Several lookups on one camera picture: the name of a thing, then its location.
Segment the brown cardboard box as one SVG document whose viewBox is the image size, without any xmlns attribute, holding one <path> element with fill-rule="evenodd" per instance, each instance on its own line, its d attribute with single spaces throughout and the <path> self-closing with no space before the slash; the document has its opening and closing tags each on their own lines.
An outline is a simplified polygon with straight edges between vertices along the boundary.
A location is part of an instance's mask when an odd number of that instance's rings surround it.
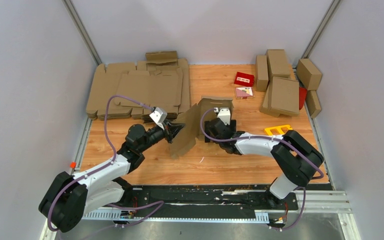
<svg viewBox="0 0 384 240">
<path fill-rule="evenodd" d="M 190 107 L 187 111 L 178 115 L 173 121 L 175 124 L 184 124 L 184 127 L 169 144 L 171 158 L 177 159 L 185 155 L 196 144 L 196 139 L 203 140 L 204 134 L 200 129 L 202 115 L 209 109 L 229 108 L 233 111 L 233 98 L 219 96 L 203 96 L 201 100 Z"/>
</svg>

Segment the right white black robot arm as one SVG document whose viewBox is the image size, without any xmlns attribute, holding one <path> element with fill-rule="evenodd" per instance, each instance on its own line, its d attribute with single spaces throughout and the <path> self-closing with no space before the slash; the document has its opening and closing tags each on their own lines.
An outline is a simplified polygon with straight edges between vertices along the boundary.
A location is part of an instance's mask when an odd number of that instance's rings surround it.
<svg viewBox="0 0 384 240">
<path fill-rule="evenodd" d="M 266 191 L 266 204 L 278 209 L 287 195 L 298 187 L 305 188 L 310 180 L 323 177 L 320 166 L 323 155 L 297 131 L 288 130 L 281 135 L 256 135 L 237 131 L 220 118 L 205 121 L 201 127 L 205 138 L 217 143 L 228 154 L 272 157 L 282 173 Z"/>
</svg>

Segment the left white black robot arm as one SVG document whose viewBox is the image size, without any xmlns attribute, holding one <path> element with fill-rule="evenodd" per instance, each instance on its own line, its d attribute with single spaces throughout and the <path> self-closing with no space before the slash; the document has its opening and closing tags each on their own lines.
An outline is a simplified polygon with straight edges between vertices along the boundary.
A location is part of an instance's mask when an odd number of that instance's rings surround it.
<svg viewBox="0 0 384 240">
<path fill-rule="evenodd" d="M 53 231 L 66 233 L 72 230 L 83 215 L 112 203 L 122 207 L 133 201 L 131 187 L 125 176 L 144 161 L 144 151 L 162 140 L 172 143 L 185 127 L 183 123 L 169 120 L 163 126 L 145 129 L 141 124 L 132 125 L 125 141 L 113 156 L 103 163 L 70 175 L 63 171 L 51 183 L 38 206 L 38 210 L 47 218 L 47 226 Z"/>
</svg>

